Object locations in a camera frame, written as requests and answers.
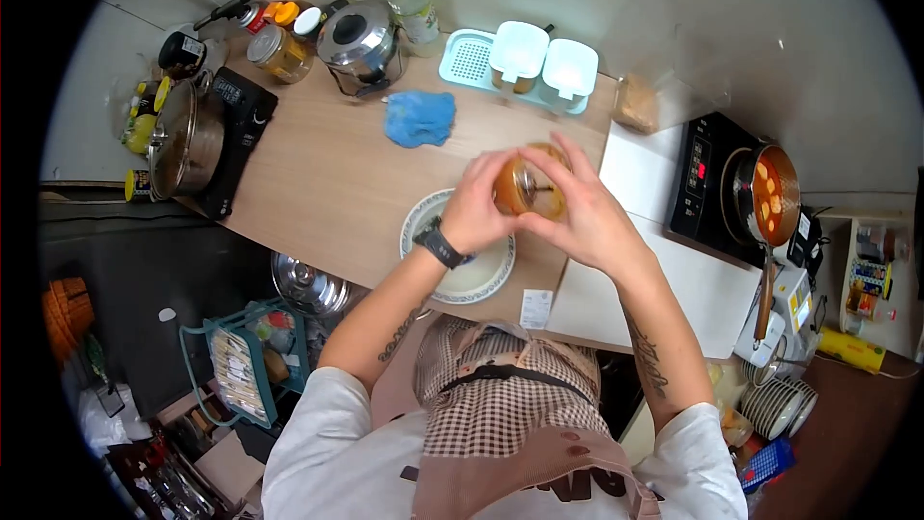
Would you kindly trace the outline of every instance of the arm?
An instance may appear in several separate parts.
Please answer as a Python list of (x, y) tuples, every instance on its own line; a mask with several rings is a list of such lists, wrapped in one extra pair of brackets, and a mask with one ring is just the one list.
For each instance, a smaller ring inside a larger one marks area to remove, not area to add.
[[(446, 241), (460, 254), (477, 252), (514, 232), (516, 220), (501, 215), (491, 192), (502, 166), (515, 154), (516, 149), (485, 153), (468, 163), (446, 204), (440, 225)], [(340, 322), (321, 350), (318, 367), (339, 367), (372, 393), (376, 380), (446, 271), (427, 249), (414, 246)]]
[(519, 216), (517, 225), (613, 281), (626, 312), (636, 367), (657, 433), (687, 407), (712, 402), (712, 385), (699, 342), (657, 257), (600, 181), (587, 156), (570, 139), (558, 133), (552, 138), (568, 156), (573, 173), (535, 149), (521, 148), (519, 153), (561, 189), (567, 202), (565, 221), (553, 222), (526, 213)]

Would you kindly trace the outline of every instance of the blue cloth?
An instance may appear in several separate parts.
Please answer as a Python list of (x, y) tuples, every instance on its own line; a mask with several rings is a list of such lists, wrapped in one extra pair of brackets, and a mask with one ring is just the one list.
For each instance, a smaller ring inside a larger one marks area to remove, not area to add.
[(395, 93), (388, 96), (385, 134), (405, 148), (425, 143), (439, 146), (449, 138), (455, 119), (456, 98), (449, 93)]

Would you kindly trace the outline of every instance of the hand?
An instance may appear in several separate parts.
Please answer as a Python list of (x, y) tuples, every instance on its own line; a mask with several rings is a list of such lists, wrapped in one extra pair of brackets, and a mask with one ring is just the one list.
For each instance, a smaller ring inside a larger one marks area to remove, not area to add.
[(617, 285), (631, 282), (638, 273), (657, 268), (654, 253), (645, 244), (619, 202), (603, 186), (584, 151), (571, 139), (552, 133), (574, 173), (546, 153), (531, 147), (518, 153), (551, 179), (565, 195), (565, 220), (555, 222), (537, 213), (524, 213), (517, 227), (542, 237), (572, 260), (606, 273)]
[(514, 156), (516, 149), (508, 149), (472, 159), (449, 197), (440, 232), (460, 254), (475, 253), (514, 233), (516, 218), (502, 215), (493, 200), (494, 179)]

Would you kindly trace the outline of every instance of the tattoo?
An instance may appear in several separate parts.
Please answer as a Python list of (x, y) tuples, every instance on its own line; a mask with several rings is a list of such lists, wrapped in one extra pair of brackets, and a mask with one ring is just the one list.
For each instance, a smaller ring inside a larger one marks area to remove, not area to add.
[(396, 331), (395, 335), (392, 336), (392, 341), (388, 342), (388, 345), (385, 347), (385, 351), (379, 353), (380, 362), (387, 362), (392, 358), (392, 354), (395, 353), (395, 350), (397, 350), (399, 345), (401, 345), (401, 341), (404, 340), (404, 336), (408, 334), (408, 329), (410, 329), (410, 326), (412, 326), (417, 320), (417, 317), (421, 315), (421, 310), (423, 309), (424, 304), (427, 303), (428, 299), (430, 299), (430, 295), (424, 297), (419, 306), (410, 310), (410, 314), (404, 320), (404, 323), (398, 327), (398, 331)]
[(658, 365), (661, 360), (658, 358), (658, 352), (654, 349), (654, 343), (651, 343), (647, 335), (642, 335), (639, 326), (636, 325), (635, 319), (630, 316), (629, 312), (623, 307), (623, 313), (626, 314), (626, 323), (629, 325), (629, 337), (632, 339), (632, 349), (635, 350), (636, 365), (639, 371), (645, 375), (648, 385), (662, 398), (664, 386), (667, 385), (667, 377), (661, 375)]

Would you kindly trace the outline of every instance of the wooden countertop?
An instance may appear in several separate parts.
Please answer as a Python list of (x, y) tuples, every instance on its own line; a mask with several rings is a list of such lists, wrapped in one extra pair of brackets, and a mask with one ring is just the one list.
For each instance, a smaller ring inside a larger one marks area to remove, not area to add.
[[(560, 118), (438, 75), (440, 57), (410, 59), (396, 91), (456, 96), (456, 122), (443, 146), (405, 149), (383, 129), (389, 91), (357, 101), (343, 96), (320, 62), (294, 85), (281, 85), (241, 57), (228, 65), (279, 97), (272, 120), (250, 156), (233, 212), (223, 224), (249, 239), (353, 283), (374, 287), (398, 263), (398, 237), (424, 196), (455, 186), (483, 151), (547, 141), (566, 133), (600, 166), (610, 128), (616, 80), (597, 76), (587, 110)], [(474, 320), (519, 320), (524, 289), (556, 290), (566, 257), (531, 234), (516, 237), (514, 271), (502, 289), (469, 306), (431, 302)]]

